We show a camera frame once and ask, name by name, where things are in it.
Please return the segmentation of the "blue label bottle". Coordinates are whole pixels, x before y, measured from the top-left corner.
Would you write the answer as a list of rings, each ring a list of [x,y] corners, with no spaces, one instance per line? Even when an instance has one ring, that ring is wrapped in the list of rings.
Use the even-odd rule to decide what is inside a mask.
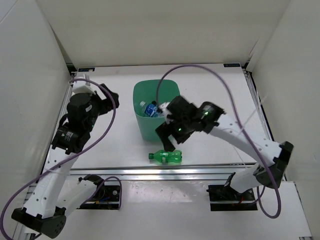
[[[141,114],[146,118],[157,118],[158,108],[156,105],[152,103],[146,103],[145,101],[141,101],[139,103],[141,108]]]

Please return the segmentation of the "green plastic soda bottle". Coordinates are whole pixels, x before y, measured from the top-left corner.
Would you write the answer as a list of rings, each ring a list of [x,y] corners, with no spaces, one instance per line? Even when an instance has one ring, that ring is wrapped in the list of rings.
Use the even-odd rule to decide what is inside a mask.
[[[182,162],[182,158],[183,154],[180,150],[159,150],[155,153],[148,154],[148,159],[150,160],[150,162],[157,165],[177,165]]]

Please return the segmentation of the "clear unlabelled plastic bottle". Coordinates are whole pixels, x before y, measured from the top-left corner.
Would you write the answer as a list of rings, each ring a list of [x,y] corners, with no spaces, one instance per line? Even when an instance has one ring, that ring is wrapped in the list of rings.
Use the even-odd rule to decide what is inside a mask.
[[[160,112],[159,112],[159,113],[156,114],[156,117],[157,117],[157,118],[164,118],[165,115],[164,115],[163,113],[160,113]]]

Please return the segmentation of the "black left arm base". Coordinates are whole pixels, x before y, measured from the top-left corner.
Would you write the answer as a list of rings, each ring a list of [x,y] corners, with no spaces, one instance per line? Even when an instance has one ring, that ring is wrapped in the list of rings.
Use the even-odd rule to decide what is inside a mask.
[[[97,192],[87,202],[81,204],[79,210],[120,210],[122,206],[122,182],[116,176],[106,179],[94,174],[79,177],[78,182],[91,182]]]

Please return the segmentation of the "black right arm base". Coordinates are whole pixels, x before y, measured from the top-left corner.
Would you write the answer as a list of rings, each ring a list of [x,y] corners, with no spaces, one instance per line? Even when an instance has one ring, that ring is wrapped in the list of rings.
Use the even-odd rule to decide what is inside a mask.
[[[230,187],[231,180],[236,173],[232,173],[225,184],[208,185],[211,212],[257,211],[257,202],[252,188],[238,193]]]

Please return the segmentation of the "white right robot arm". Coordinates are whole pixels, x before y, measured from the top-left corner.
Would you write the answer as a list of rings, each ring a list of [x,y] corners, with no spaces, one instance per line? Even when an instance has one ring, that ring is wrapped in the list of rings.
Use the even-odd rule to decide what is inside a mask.
[[[228,178],[221,192],[230,200],[238,199],[242,193],[255,187],[264,186],[275,191],[280,187],[294,149],[290,142],[278,143],[245,130],[222,108],[208,101],[196,107],[178,96],[161,104],[159,109],[164,123],[155,131],[166,152],[176,149],[169,137],[182,144],[193,133],[204,132],[226,141],[256,161],[254,166]]]

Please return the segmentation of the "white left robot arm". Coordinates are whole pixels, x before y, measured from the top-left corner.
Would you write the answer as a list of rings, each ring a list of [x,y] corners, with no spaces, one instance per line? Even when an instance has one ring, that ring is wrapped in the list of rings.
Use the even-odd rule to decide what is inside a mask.
[[[85,152],[97,118],[115,111],[120,105],[118,94],[103,83],[98,87],[105,99],[87,85],[73,87],[74,94],[51,142],[48,170],[36,178],[32,195],[11,215],[13,220],[51,239],[61,233],[74,210],[88,201],[100,200],[106,194],[105,179],[89,174],[69,193],[60,195],[73,164]]]

